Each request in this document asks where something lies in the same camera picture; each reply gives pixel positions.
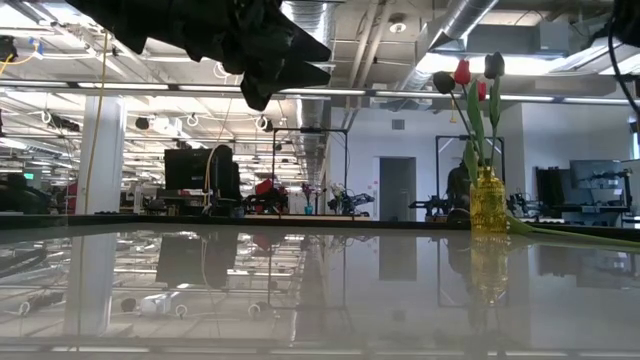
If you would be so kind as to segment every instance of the door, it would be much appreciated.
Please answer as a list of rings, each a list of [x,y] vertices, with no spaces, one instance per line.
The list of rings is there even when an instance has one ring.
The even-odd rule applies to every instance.
[[[380,158],[380,220],[415,221],[416,159]]]

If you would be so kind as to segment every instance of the yellow cable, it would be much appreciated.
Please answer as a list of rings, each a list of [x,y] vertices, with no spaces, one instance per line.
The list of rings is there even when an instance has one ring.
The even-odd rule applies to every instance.
[[[13,59],[13,54],[9,54],[9,56],[7,56],[7,60],[5,60],[2,64],[2,69],[0,69],[0,76],[2,76],[2,74],[4,73],[4,69],[7,68],[7,65],[9,65],[9,61],[11,61],[11,59]]]
[[[100,95],[98,97],[98,114],[96,118],[96,125],[93,129],[93,143],[91,144],[91,155],[89,156],[89,171],[87,172],[87,189],[84,201],[84,214],[87,215],[89,211],[89,190],[91,188],[91,172],[93,171],[93,157],[96,151],[96,142],[98,140],[98,128],[100,127],[100,118],[102,117],[102,100],[104,98],[104,83],[107,77],[107,45],[109,43],[109,34],[105,31],[104,34],[104,44],[102,52],[102,78],[100,80]]]
[[[233,99],[229,100],[229,106],[227,107],[227,114],[224,117],[224,122],[222,122],[222,128],[220,129],[220,132],[218,133],[218,138],[216,139],[216,147],[218,145],[218,142],[220,142],[220,138],[222,137],[222,132],[224,131],[224,127],[227,124],[227,119],[229,119],[229,111],[231,110],[231,103],[233,102]],[[211,159],[213,159],[213,152],[216,150],[216,148],[211,148],[211,153],[209,153],[209,159],[207,160],[207,168],[206,168],[206,173],[204,174],[204,188],[206,193],[204,194],[204,206],[207,207],[210,203],[211,203],[211,198],[209,196],[209,189],[211,187],[211,179],[209,178],[209,172],[211,171]]]

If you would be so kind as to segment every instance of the red tulip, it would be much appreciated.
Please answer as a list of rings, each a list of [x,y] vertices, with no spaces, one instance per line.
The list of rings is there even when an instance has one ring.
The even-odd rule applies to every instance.
[[[453,74],[453,79],[460,85],[467,85],[471,82],[471,71],[467,60],[460,60],[458,68]]]
[[[478,100],[485,101],[487,99],[487,83],[478,81]]]

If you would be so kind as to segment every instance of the glass vase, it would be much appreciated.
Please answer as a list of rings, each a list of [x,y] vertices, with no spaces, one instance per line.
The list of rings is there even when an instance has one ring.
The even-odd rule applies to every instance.
[[[471,231],[506,234],[507,209],[504,184],[491,167],[478,169],[478,185],[471,185]]]

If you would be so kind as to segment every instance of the black monitor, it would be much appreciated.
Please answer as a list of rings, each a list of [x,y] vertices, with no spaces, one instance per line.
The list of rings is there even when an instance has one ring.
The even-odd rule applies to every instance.
[[[617,160],[572,160],[571,185],[576,189],[621,189],[622,163]]]
[[[207,160],[210,155],[211,149],[165,150],[166,189],[204,189]]]

